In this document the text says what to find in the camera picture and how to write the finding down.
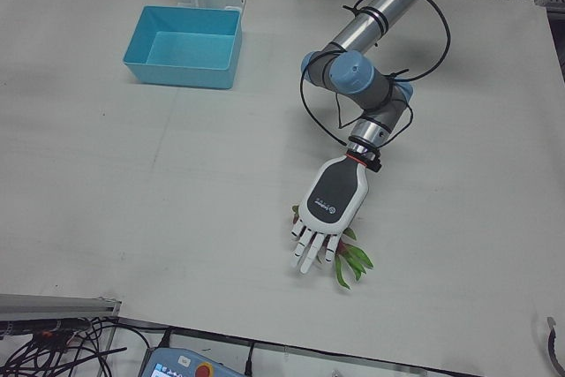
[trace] blue joint cap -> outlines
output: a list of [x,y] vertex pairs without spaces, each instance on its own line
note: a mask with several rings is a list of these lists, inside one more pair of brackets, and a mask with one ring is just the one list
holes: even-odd
[[410,101],[412,95],[414,94],[414,87],[408,81],[395,81],[395,86],[398,87],[400,93],[403,94],[404,99],[407,102]]
[[[304,69],[306,68],[306,66],[310,63],[310,60],[312,59],[312,57],[318,52],[310,52],[309,54],[307,54],[304,59],[302,59],[302,64],[300,65],[300,72],[304,72]],[[305,80],[308,81],[309,83],[312,83],[312,80],[310,79],[310,74],[308,73],[308,71],[306,71],[306,74],[304,76]]]
[[329,77],[341,94],[357,94],[373,82],[374,67],[366,57],[356,50],[344,52],[337,57],[329,69]]

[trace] blue plastic bin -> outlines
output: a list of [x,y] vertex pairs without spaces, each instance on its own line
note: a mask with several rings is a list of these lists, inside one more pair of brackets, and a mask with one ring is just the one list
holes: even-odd
[[239,11],[146,6],[124,63],[145,83],[230,88],[240,48]]

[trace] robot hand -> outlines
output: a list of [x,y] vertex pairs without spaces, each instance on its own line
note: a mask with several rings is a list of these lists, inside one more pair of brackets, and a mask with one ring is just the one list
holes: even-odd
[[368,191],[365,165],[344,155],[324,163],[298,206],[292,234],[299,238],[292,259],[296,267],[309,244],[300,272],[306,274],[326,244],[326,262],[334,260],[342,233],[349,226]]

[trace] green leaf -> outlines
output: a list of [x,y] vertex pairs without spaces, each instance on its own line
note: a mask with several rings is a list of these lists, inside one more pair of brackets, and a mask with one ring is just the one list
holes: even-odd
[[366,274],[366,271],[363,268],[363,264],[361,264],[361,262],[359,262],[356,257],[351,255],[350,253],[346,253],[343,257],[345,258],[345,260],[347,260],[347,263],[350,264],[350,267],[355,274],[355,280],[358,281],[359,278],[361,278],[362,274]]
[[348,238],[352,238],[353,240],[357,240],[357,236],[355,235],[355,232],[351,229],[351,227],[348,227],[347,229],[345,229],[343,231],[343,234],[345,236],[347,236]]
[[356,247],[354,245],[347,245],[347,250],[353,255],[355,256],[357,259],[359,259],[363,265],[365,265],[367,268],[373,268],[373,263],[371,262],[371,260],[369,259],[369,257],[366,255],[365,252],[363,252],[363,249]]
[[342,260],[340,260],[339,255],[335,256],[335,277],[337,278],[337,282],[340,286],[344,287],[345,289],[351,289],[349,284],[343,280],[342,274]]

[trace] silver arm segment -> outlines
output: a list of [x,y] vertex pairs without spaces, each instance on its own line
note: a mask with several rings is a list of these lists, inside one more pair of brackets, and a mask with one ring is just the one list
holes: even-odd
[[344,50],[365,53],[408,11],[414,2],[416,0],[372,0],[368,6],[380,12],[376,16],[379,20],[377,21],[372,15],[358,14],[324,50],[335,49],[335,44],[337,44]]

